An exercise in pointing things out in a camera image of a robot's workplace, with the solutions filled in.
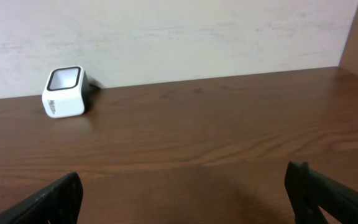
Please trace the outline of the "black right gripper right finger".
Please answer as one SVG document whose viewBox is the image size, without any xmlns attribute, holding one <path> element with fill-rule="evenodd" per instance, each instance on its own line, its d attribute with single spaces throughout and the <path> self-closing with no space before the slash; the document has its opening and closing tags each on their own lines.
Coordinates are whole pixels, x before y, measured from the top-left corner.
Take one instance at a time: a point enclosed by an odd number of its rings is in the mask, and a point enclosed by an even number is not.
<svg viewBox="0 0 358 224">
<path fill-rule="evenodd" d="M 309 168 L 289 162 L 285 174 L 296 224 L 327 223 L 325 210 L 340 223 L 358 223 L 358 191 Z"/>
</svg>

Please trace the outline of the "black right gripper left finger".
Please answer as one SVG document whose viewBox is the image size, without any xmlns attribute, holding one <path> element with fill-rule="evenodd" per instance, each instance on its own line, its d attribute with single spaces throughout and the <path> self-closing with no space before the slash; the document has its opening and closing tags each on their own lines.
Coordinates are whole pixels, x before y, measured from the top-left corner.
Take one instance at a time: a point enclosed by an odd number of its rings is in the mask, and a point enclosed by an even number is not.
<svg viewBox="0 0 358 224">
<path fill-rule="evenodd" d="M 0 213 L 0 224 L 76 224 L 83 199 L 83 186 L 76 172 Z"/>
</svg>

